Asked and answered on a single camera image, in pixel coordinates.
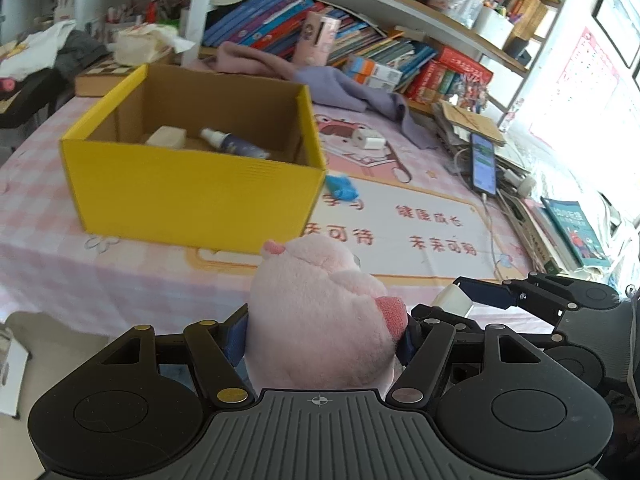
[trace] picture frame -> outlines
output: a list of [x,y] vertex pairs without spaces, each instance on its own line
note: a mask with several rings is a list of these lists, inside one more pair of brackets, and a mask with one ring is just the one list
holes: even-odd
[[640,0],[598,0],[593,19],[631,68],[640,52]]

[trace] metal screw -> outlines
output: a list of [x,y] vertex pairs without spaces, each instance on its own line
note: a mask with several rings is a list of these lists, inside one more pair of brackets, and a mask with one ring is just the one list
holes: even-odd
[[225,388],[218,392],[218,400],[227,404],[237,404],[249,397],[249,394],[242,388]]
[[420,390],[415,388],[398,388],[391,393],[391,397],[396,402],[402,402],[403,404],[414,404],[420,402],[424,395]]

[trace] phone screen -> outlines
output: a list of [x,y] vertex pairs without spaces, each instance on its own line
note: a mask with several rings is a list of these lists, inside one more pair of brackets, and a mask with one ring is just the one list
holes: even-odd
[[495,195],[494,145],[478,134],[471,134],[471,166],[474,188]]

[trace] pink plush toy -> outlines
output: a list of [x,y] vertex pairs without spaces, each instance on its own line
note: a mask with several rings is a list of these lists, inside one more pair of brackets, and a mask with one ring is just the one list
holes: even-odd
[[384,397],[407,324],[402,300],[386,296],[343,243],[324,235],[270,240],[262,256],[244,354],[256,392],[377,388]]

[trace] pink checkered tablecloth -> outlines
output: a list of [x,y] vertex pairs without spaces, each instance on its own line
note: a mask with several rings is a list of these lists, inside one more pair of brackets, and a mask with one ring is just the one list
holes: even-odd
[[[58,141],[95,101],[69,101],[0,169],[0,319],[18,310],[46,312],[74,330],[112,336],[142,323],[153,325],[156,333],[176,333],[197,320],[225,319],[247,300],[251,271],[226,272],[224,267],[194,264],[198,250],[193,248],[83,230],[66,184]],[[316,107],[316,113],[332,110]],[[351,121],[364,115],[340,113]],[[441,150],[418,150],[399,133],[389,134],[388,140],[413,175],[413,186],[462,197],[481,207],[460,179],[444,170],[447,156]],[[510,225],[495,209],[490,211],[495,235],[508,257],[518,270],[527,272],[530,263]],[[409,306],[428,303],[441,288],[389,287]],[[500,318],[516,330],[530,328],[522,325],[526,324],[522,312],[500,311]]]

